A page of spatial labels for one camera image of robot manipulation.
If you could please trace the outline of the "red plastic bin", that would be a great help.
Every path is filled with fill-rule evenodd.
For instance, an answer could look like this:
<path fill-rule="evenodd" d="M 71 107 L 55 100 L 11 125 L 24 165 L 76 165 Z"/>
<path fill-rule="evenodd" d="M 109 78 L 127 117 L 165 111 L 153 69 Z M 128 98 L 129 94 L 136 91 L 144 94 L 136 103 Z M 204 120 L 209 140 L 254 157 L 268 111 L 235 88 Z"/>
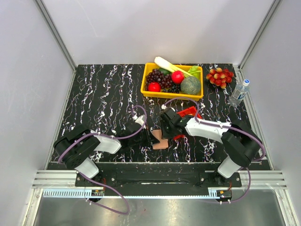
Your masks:
<path fill-rule="evenodd" d="M 180 115 L 181 117 L 184 117 L 185 115 L 191 115 L 191 116 L 194 116 L 195 113 L 197 112 L 196 108 L 194 106 L 192 107 L 189 107 L 189 108 L 186 108 L 182 111 L 179 111 L 177 112 L 178 115 Z M 180 135 L 177 135 L 173 138 L 174 141 L 180 139 L 180 138 L 184 138 L 185 135 L 184 134 L 180 134 Z"/>

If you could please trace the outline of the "pink leather card holder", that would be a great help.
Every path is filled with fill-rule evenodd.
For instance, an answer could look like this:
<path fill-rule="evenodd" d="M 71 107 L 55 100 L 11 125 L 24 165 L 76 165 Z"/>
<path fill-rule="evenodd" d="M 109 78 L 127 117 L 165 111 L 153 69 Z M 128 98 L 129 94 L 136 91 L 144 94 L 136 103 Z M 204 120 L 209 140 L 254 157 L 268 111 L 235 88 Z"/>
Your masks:
<path fill-rule="evenodd" d="M 160 129 L 153 130 L 152 135 L 159 141 L 158 143 L 152 145 L 154 150 L 168 148 L 168 139 L 162 138 L 162 131 Z"/>

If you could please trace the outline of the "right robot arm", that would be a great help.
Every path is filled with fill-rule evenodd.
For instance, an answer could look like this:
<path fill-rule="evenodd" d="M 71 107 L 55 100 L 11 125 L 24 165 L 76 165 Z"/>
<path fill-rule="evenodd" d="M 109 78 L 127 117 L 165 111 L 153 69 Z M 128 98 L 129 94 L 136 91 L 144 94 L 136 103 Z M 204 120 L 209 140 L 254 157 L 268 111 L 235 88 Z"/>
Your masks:
<path fill-rule="evenodd" d="M 264 149 L 261 140 L 241 120 L 207 121 L 192 115 L 181 116 L 171 107 L 161 111 L 160 118 L 164 138 L 177 135 L 204 137 L 223 145 L 228 156 L 214 174 L 214 181 L 219 186 L 227 185 L 239 169 L 249 167 L 257 153 Z"/>

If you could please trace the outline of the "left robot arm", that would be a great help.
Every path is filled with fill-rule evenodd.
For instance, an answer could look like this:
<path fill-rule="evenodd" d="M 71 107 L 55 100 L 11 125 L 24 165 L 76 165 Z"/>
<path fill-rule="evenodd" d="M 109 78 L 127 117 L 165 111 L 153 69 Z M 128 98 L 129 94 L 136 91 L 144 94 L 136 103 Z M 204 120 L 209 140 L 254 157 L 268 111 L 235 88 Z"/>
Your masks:
<path fill-rule="evenodd" d="M 133 121 L 127 122 L 125 128 L 118 132 L 116 139 L 99 135 L 86 126 L 79 125 L 65 136 L 54 142 L 54 150 L 59 155 L 58 162 L 69 170 L 76 170 L 86 176 L 86 181 L 91 186 L 101 183 L 102 175 L 99 168 L 90 159 L 95 151 L 116 154 L 119 150 L 130 148 L 148 141 L 149 132 L 146 129 L 146 116 L 133 117 Z"/>

